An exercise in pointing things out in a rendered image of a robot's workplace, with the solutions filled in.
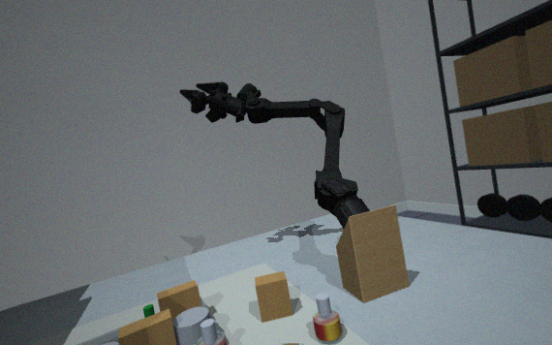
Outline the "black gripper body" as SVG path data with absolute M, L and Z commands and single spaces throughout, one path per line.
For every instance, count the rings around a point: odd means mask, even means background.
M 224 82 L 220 82 L 216 86 L 216 90 L 211 91 L 210 95 L 206 96 L 204 92 L 196 92 L 192 97 L 192 108 L 191 112 L 200 113 L 205 110 L 206 105 L 209 105 L 209 108 L 215 107 L 220 110 L 220 113 L 226 112 L 226 105 L 231 96 L 231 93 L 228 93 L 228 85 Z

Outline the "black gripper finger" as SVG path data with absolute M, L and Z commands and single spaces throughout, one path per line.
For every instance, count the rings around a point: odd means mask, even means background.
M 192 104 L 193 94 L 199 90 L 180 90 L 180 93 Z
M 211 91 L 216 90 L 216 86 L 220 82 L 214 82 L 214 83 L 201 83 L 197 84 L 197 88 L 208 93 L 210 95 Z

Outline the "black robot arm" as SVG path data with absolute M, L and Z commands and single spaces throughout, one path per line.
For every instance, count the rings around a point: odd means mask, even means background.
M 226 112 L 212 107 L 206 117 L 213 123 L 235 116 L 235 122 L 244 120 L 247 113 L 254 124 L 264 123 L 272 118 L 310 117 L 324 130 L 326 137 L 324 166 L 316 171 L 315 200 L 318 205 L 332 213 L 343 229 L 350 216 L 370 211 L 357 194 L 355 181 L 342 178 L 339 170 L 340 138 L 344 131 L 345 110 L 330 101 L 311 99 L 309 101 L 271 102 L 260 98 L 261 91 L 251 83 L 239 91 L 236 98 L 230 97 Z M 324 109 L 324 115 L 321 113 Z

